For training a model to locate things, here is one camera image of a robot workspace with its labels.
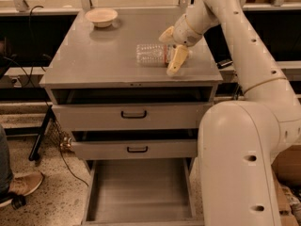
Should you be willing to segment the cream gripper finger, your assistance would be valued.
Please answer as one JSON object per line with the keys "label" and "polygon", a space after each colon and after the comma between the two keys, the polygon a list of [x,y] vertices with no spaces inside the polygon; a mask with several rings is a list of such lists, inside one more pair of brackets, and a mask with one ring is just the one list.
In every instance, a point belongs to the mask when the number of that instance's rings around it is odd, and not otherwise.
{"label": "cream gripper finger", "polygon": [[170,49],[169,63],[166,74],[168,76],[175,75],[185,60],[188,58],[189,50],[185,45],[174,45]]}
{"label": "cream gripper finger", "polygon": [[164,31],[161,36],[159,37],[159,41],[162,43],[173,43],[173,32],[174,27],[170,26],[166,31]]}

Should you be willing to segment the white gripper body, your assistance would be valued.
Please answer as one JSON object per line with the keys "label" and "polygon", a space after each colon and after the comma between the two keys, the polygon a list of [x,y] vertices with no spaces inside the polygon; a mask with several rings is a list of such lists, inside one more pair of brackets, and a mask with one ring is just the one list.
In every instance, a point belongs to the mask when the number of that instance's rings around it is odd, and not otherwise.
{"label": "white gripper body", "polygon": [[194,46],[202,38],[201,34],[195,32],[188,24],[186,15],[183,14],[179,20],[174,24],[173,40],[180,45],[187,47]]}

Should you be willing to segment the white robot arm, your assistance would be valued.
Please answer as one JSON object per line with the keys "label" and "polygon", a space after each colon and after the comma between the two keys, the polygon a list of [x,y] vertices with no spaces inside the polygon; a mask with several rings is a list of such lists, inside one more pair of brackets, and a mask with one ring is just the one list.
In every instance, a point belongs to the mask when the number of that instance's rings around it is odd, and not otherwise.
{"label": "white robot arm", "polygon": [[297,141],[301,104],[243,13],[245,0],[198,0],[159,38],[175,51],[175,74],[189,47],[220,25],[244,98],[212,106],[198,129],[205,226],[281,226],[272,163]]}

